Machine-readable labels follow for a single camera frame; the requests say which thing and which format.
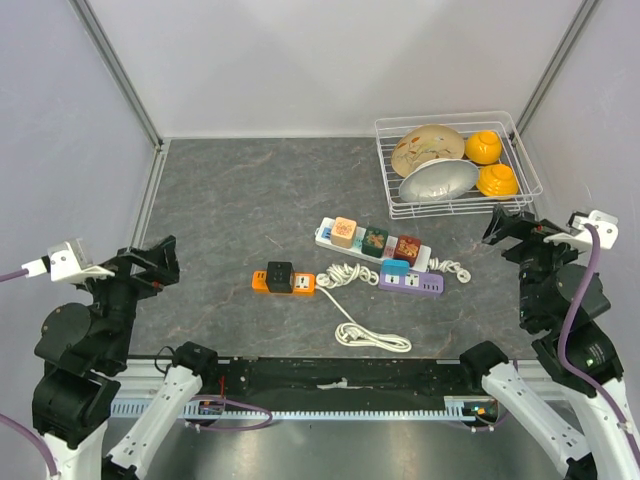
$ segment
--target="red cube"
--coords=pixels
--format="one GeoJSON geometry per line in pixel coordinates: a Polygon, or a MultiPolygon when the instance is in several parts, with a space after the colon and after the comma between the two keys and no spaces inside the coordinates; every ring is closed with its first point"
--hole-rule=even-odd
{"type": "Polygon", "coordinates": [[[393,258],[396,260],[406,260],[413,267],[420,253],[420,239],[408,235],[400,235],[396,249],[393,251],[393,258]]]}

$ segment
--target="marble table surface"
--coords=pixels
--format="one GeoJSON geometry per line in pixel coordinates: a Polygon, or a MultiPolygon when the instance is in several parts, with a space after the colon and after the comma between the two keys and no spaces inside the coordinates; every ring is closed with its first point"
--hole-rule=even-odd
{"type": "Polygon", "coordinates": [[[408,337],[413,350],[403,356],[457,358],[492,340],[511,357],[534,358],[532,338],[518,327],[517,266],[480,242],[490,215],[390,220],[373,138],[173,141],[145,244],[175,235],[181,280],[140,302],[131,353],[193,340],[220,355],[400,355],[339,345],[334,330],[345,319],[321,293],[252,291],[253,272],[270,260],[313,273],[357,261],[315,245],[325,216],[416,236],[433,256],[471,272],[466,285],[445,275],[438,299],[362,282],[333,290],[366,327],[408,337]]]}

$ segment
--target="plate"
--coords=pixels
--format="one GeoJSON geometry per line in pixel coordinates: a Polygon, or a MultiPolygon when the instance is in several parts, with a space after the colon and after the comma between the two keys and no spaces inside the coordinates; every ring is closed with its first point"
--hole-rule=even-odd
{"type": "Polygon", "coordinates": [[[478,175],[478,167],[467,160],[432,160],[404,179],[400,198],[407,203],[452,200],[471,190],[478,175]]]}
{"type": "Polygon", "coordinates": [[[438,158],[462,158],[463,155],[462,135],[444,125],[424,125],[398,142],[391,153],[391,167],[398,175],[406,177],[417,165],[438,158]]]}

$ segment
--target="orange power strip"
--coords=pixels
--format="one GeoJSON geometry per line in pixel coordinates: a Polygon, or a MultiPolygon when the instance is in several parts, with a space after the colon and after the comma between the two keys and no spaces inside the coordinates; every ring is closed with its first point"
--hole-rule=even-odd
{"type": "MultiPolygon", "coordinates": [[[[316,276],[313,273],[296,273],[293,285],[293,293],[274,293],[272,295],[302,295],[310,297],[316,293],[316,276]]],[[[253,272],[251,288],[256,293],[271,293],[267,288],[266,270],[253,272]]]]}

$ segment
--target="purple power strip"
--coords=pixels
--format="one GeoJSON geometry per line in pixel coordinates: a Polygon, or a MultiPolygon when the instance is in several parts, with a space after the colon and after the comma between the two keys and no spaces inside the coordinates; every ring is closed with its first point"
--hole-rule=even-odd
{"type": "Polygon", "coordinates": [[[423,297],[439,297],[444,293],[444,278],[436,273],[411,272],[402,277],[382,273],[378,288],[423,297]]]}

